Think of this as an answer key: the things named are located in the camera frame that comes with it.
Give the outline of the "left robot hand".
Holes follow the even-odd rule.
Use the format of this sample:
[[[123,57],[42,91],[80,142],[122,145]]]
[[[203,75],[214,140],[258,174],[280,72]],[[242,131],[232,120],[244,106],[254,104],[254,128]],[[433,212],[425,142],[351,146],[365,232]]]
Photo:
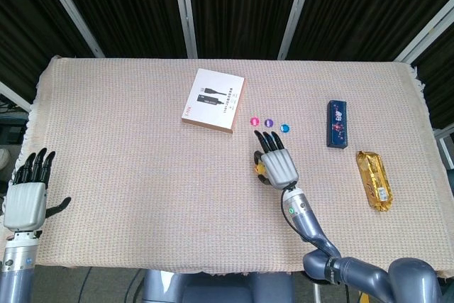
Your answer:
[[[4,226],[15,232],[37,231],[45,220],[65,210],[71,197],[47,207],[48,187],[55,152],[46,148],[31,153],[20,166],[6,192]]]

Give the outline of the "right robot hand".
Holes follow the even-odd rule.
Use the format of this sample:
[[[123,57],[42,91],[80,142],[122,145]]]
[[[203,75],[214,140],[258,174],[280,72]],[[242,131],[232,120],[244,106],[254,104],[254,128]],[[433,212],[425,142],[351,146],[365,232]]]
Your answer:
[[[274,131],[261,133],[255,130],[254,134],[262,147],[262,151],[256,150],[253,154],[259,181],[279,190],[294,188],[299,174],[281,138]]]

